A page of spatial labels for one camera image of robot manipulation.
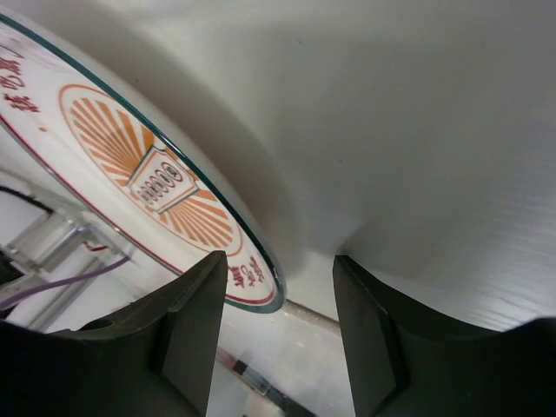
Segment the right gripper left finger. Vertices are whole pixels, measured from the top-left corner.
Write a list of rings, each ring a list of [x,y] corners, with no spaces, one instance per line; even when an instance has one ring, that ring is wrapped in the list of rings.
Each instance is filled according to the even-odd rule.
[[[77,331],[1,324],[4,416],[203,416],[228,263],[183,275]]]

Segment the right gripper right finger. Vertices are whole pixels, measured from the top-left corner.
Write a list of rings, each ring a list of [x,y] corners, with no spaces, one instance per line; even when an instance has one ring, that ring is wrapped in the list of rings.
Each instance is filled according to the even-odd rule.
[[[333,266],[359,416],[552,416],[555,320],[498,332],[388,286],[345,255]]]

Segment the glass plate orange sunburst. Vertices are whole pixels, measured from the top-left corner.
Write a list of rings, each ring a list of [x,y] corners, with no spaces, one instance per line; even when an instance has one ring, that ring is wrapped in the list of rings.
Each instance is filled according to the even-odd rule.
[[[1,164],[93,212],[172,272],[224,252],[236,308],[269,314],[286,300],[247,208],[200,150],[118,76],[7,12]]]

